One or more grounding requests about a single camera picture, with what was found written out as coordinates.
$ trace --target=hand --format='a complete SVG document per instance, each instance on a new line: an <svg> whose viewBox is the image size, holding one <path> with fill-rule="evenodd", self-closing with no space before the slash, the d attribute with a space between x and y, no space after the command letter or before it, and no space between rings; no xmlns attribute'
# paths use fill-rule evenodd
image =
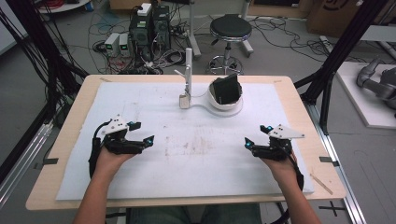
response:
<svg viewBox="0 0 396 224"><path fill-rule="evenodd" d="M101 176L111 182L122 164L133 156L134 154L116 155L109 152L106 147L102 147L93 176Z"/></svg>
<svg viewBox="0 0 396 224"><path fill-rule="evenodd" d="M285 185L297 184L296 172L289 159L283 161L262 159L262 161L270 168L274 179L281 188Z"/></svg>

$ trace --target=stool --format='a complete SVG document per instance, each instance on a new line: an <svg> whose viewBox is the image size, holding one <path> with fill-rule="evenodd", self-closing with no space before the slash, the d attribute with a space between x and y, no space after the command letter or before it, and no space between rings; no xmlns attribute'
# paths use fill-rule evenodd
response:
<svg viewBox="0 0 396 224"><path fill-rule="evenodd" d="M219 40L227 42L224 55L214 57L208 64L207 72L212 74L230 75L228 70L232 71L231 74L243 75L243 66L239 60L230 56L231 43L242 42L247 40L251 35L251 25L244 19L236 15L225 15L217 18L210 23L210 33L216 38L212 45L216 44Z"/></svg>

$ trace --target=person's right hand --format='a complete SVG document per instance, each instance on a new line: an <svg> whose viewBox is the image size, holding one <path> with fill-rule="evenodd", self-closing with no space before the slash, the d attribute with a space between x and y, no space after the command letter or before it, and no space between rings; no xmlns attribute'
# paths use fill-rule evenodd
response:
<svg viewBox="0 0 396 224"><path fill-rule="evenodd" d="M294 171L293 164L289 158L284 161L273 161L267 159L262 159L262 161L270 168L274 179L280 187L297 184L296 172Z"/></svg>

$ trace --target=white mounting plate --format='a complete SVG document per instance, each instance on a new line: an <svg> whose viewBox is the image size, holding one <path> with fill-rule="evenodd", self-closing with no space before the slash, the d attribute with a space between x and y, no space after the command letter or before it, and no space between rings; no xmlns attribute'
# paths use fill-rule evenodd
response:
<svg viewBox="0 0 396 224"><path fill-rule="evenodd" d="M106 126L105 134L119 132L121 130L125 130L128 128L125 120L120 116L117 115L110 123Z"/></svg>
<svg viewBox="0 0 396 224"><path fill-rule="evenodd" d="M282 126L279 124L276 128L274 128L271 132L268 133L271 137L278 139L288 139L288 138L304 138L305 135L303 133L299 133L294 131L291 128L286 126Z"/></svg>

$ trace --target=person's leg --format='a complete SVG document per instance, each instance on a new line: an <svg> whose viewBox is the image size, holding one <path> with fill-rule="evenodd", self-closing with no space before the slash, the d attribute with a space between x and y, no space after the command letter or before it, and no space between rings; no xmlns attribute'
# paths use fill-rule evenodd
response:
<svg viewBox="0 0 396 224"><path fill-rule="evenodd" d="M182 206L132 208L128 224L190 224L188 211Z"/></svg>
<svg viewBox="0 0 396 224"><path fill-rule="evenodd" d="M258 203L208 205L201 224L262 224Z"/></svg>

